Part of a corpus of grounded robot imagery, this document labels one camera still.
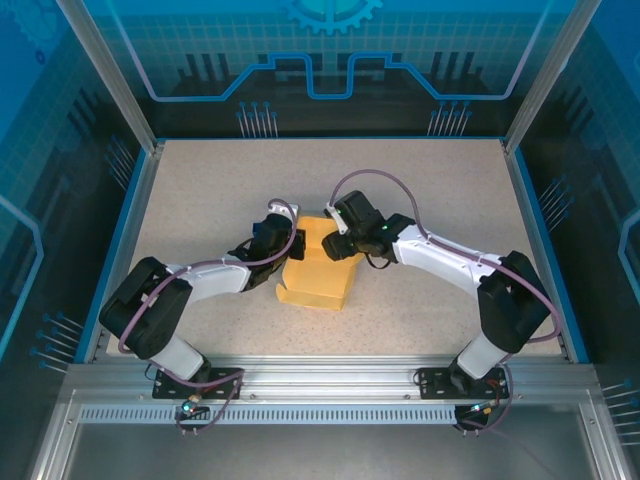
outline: cable connector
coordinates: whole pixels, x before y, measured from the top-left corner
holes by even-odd
[[[344,235],[345,233],[347,233],[349,227],[340,216],[340,212],[336,209],[336,207],[334,207],[330,203],[327,203],[325,213],[335,220],[336,225],[338,225],[338,232],[340,232],[340,235]]]
[[[202,395],[191,395],[187,400],[182,404],[182,413],[183,415],[191,415],[198,408],[198,403],[202,400]]]

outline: yellow block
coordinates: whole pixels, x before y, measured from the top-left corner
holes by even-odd
[[[300,217],[298,228],[305,231],[304,260],[287,259],[276,295],[282,303],[303,307],[342,310],[363,255],[334,262],[322,248],[322,240],[337,230],[330,218]]]

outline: perforated metal strip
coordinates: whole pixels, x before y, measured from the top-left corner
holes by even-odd
[[[220,408],[185,424],[207,423]],[[84,405],[80,423],[164,425],[175,422],[176,405]],[[453,405],[232,405],[222,416],[226,425],[450,425]]]

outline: blue glass wall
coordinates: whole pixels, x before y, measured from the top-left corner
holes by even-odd
[[[87,6],[159,136],[495,136],[573,0]]]
[[[640,384],[638,13],[603,1],[521,145],[605,386]]]
[[[0,478],[19,479],[30,474],[140,146],[55,2],[0,3],[0,47]]]

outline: blue border trim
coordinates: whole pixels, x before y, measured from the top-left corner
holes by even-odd
[[[136,161],[136,168],[133,170],[133,175],[131,176],[131,181],[129,182],[129,188],[127,189],[127,194],[124,197],[124,202],[122,203],[122,209],[120,210],[118,223],[116,223],[116,229],[113,232],[113,237],[111,237],[111,244],[109,245],[107,257],[105,258],[104,266],[102,267],[102,273],[100,274],[100,279],[98,280],[98,285],[96,286],[96,293],[93,295],[91,307],[89,308],[89,314],[87,315],[84,330],[82,331],[82,336],[80,337],[80,343],[78,344],[78,349],[76,350],[74,363],[83,363],[84,357],[89,350],[89,344],[91,343],[93,330],[97,326],[102,299],[107,289],[107,283],[109,281],[109,276],[111,275],[111,270],[113,269],[113,265],[115,263],[116,253],[118,252],[120,242],[122,241],[124,227],[127,224],[127,220],[129,219],[129,213],[131,212],[131,206],[133,204],[133,197],[135,196],[136,189],[140,181],[142,169],[146,163],[146,157],[147,154],[144,149],[140,149],[140,154],[138,155],[138,160]]]
[[[535,218],[538,231],[540,232],[542,248],[544,250],[544,254],[547,257],[547,260],[549,261],[551,275],[553,276],[553,280],[558,291],[558,297],[560,299],[560,304],[562,305],[562,311],[564,312],[567,329],[569,330],[569,334],[571,335],[573,349],[576,352],[576,361],[579,363],[589,363],[589,356],[587,355],[587,350],[584,346],[584,341],[582,340],[582,334],[580,333],[580,327],[578,327],[578,322],[573,312],[571,301],[569,300],[567,286],[565,285],[564,279],[562,278],[560,265],[558,265],[558,259],[556,258],[556,253],[553,249],[553,245],[551,244],[551,237],[549,237],[549,232],[547,231],[547,227],[544,223],[542,211],[540,210],[540,204],[538,203],[538,197],[536,196],[535,190],[533,189],[533,183],[531,182],[531,177],[529,176],[529,170],[527,169],[527,165],[525,164],[524,156],[522,155],[520,147],[518,147],[515,151],[515,158],[518,164],[518,169],[520,170],[520,174],[522,175],[525,193],[527,195],[529,203],[531,204],[531,210],[533,211],[533,216]]]

